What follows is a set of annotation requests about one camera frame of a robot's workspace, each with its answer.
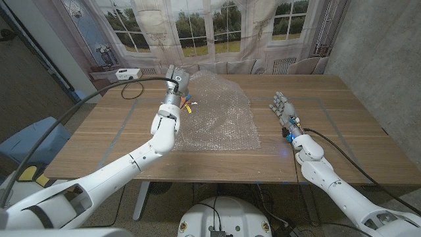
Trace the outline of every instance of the table top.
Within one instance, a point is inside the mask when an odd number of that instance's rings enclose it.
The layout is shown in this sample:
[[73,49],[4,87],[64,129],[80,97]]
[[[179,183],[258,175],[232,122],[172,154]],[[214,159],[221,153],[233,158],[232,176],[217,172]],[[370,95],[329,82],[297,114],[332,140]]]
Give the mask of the table top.
[[[290,144],[269,109],[276,91],[294,104],[301,124],[334,141],[380,184],[421,184],[421,172],[382,130],[349,88],[332,75],[221,75],[236,82],[251,102],[260,149],[237,151],[172,151],[137,179],[169,182],[297,183]],[[74,179],[94,172],[152,138],[152,120],[165,95],[163,82],[143,83],[143,94],[122,99],[122,87],[109,90],[62,148],[45,175]],[[133,84],[130,97],[140,92]],[[309,133],[324,148],[325,158],[350,184],[369,181],[328,142]],[[298,168],[299,182],[307,182]]]

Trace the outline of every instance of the bubble wrap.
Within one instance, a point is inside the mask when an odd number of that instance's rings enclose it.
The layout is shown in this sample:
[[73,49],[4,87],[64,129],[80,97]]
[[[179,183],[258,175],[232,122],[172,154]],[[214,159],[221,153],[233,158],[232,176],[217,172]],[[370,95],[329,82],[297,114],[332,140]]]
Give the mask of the bubble wrap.
[[182,109],[174,150],[260,148],[249,98],[235,82],[208,71],[190,77],[191,113]]

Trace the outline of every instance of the table leg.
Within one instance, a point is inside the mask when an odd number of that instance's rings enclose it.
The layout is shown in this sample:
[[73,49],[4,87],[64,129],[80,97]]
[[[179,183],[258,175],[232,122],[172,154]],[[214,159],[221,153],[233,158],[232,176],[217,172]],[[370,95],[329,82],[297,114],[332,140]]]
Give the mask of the table leg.
[[145,205],[147,191],[149,189],[150,182],[143,181],[140,186],[139,195],[137,197],[136,206],[134,207],[133,220],[140,220],[140,215]]
[[301,191],[303,192],[303,197],[307,208],[307,212],[309,213],[310,220],[312,220],[311,225],[318,226],[320,219],[318,217],[316,204],[314,203],[313,192],[311,191],[310,185],[301,185]]

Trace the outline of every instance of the window curtain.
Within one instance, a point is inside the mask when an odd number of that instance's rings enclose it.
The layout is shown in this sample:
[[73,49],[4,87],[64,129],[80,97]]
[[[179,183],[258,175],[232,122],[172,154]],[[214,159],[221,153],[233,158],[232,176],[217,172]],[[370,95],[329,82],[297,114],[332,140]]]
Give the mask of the window curtain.
[[342,0],[33,1],[84,71],[110,83],[118,68],[160,74],[171,64],[286,74],[329,55],[346,10]]

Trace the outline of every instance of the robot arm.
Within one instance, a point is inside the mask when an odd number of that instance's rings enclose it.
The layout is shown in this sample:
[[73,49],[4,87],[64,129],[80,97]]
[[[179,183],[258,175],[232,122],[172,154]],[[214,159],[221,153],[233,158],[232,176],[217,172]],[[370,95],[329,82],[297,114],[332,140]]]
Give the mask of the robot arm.
[[152,123],[152,139],[90,175],[51,186],[14,204],[7,210],[5,229],[77,228],[111,194],[168,154],[180,129],[180,98],[187,90],[189,74],[172,66],[166,76],[178,77],[179,91],[167,84],[164,102]]
[[304,134],[294,108],[280,92],[274,103],[269,107],[289,131],[287,140],[297,150],[295,159],[303,176],[325,191],[357,228],[378,237],[421,236],[421,217],[374,205],[334,172],[323,148]]

